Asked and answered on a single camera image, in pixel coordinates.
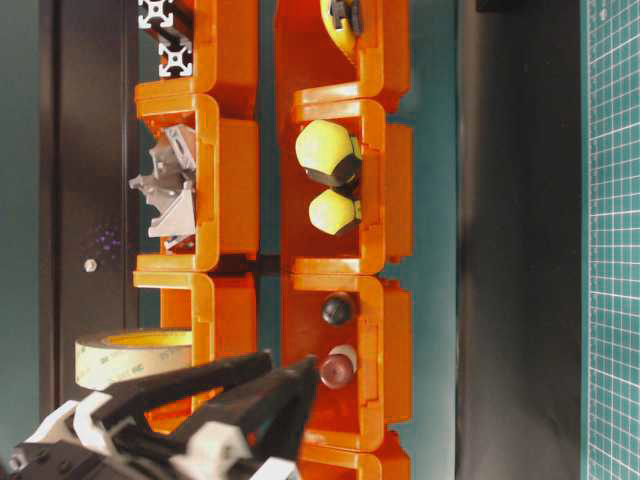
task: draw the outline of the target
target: masking tape roll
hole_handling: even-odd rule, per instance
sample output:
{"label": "masking tape roll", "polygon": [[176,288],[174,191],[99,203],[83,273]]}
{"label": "masking tape roll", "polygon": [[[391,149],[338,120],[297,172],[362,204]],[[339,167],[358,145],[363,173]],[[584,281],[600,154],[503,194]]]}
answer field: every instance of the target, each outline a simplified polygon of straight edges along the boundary
{"label": "masking tape roll", "polygon": [[104,390],[115,382],[191,366],[191,330],[134,330],[76,341],[76,383]]}

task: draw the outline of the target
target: black ball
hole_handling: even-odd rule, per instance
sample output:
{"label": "black ball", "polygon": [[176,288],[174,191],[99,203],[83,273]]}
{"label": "black ball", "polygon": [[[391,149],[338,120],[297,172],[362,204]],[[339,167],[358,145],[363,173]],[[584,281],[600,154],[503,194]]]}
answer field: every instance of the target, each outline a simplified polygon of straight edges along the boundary
{"label": "black ball", "polygon": [[322,318],[331,325],[344,325],[355,315],[356,306],[351,295],[338,292],[330,295],[322,307]]}

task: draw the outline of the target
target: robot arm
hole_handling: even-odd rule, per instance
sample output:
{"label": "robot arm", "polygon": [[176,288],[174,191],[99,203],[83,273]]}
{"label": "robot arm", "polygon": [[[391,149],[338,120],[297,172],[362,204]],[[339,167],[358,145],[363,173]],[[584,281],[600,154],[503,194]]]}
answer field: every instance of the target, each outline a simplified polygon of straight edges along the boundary
{"label": "robot arm", "polygon": [[[316,384],[313,357],[274,370],[266,353],[116,383],[47,417],[16,447],[13,478],[298,479]],[[144,412],[214,388],[171,434],[150,429]]]}

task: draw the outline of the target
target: yellow object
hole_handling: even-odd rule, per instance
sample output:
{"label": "yellow object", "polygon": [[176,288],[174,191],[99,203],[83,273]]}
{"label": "yellow object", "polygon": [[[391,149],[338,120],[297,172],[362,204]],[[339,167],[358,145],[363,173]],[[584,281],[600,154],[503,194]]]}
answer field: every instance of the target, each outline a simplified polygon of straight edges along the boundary
{"label": "yellow object", "polygon": [[[353,0],[347,0],[347,4],[351,6]],[[356,63],[356,35],[353,33],[351,23],[348,19],[340,20],[342,28],[337,29],[334,24],[333,15],[331,13],[331,0],[320,0],[320,11],[322,13],[322,22],[324,23],[327,33],[333,40],[333,43],[342,50],[351,63]]]}
{"label": "yellow object", "polygon": [[104,390],[115,382],[191,365],[191,330],[160,329],[90,335],[76,341],[76,383]]}
{"label": "yellow object", "polygon": [[334,122],[315,120],[296,139],[298,162],[312,180],[328,187],[354,181],[362,166],[358,139]]}
{"label": "yellow object", "polygon": [[342,235],[360,222],[360,202],[326,190],[309,204],[309,218],[317,229],[329,235]]}

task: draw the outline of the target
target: screw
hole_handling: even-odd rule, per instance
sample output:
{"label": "screw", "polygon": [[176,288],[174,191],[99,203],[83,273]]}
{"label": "screw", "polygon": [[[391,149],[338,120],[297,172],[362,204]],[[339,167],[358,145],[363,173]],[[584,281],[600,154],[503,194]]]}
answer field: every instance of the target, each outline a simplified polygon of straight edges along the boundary
{"label": "screw", "polygon": [[355,302],[347,292],[336,292],[330,295],[322,306],[322,318],[334,326],[344,325],[355,314]]}
{"label": "screw", "polygon": [[21,466],[22,466],[22,462],[20,461],[20,459],[18,457],[12,457],[9,460],[9,468],[11,470],[20,470]]}
{"label": "screw", "polygon": [[98,269],[98,262],[96,262],[93,258],[88,258],[84,262],[84,271],[87,273],[93,273]]}
{"label": "screw", "polygon": [[224,449],[222,450],[222,458],[225,460],[231,460],[231,454],[233,452],[233,449],[231,448],[230,445],[227,445],[226,447],[224,447]]}
{"label": "screw", "polygon": [[47,450],[40,450],[36,455],[36,462],[44,463],[49,458],[49,452]]}
{"label": "screw", "polygon": [[69,460],[63,460],[58,464],[58,473],[67,473],[71,470],[73,465]]}

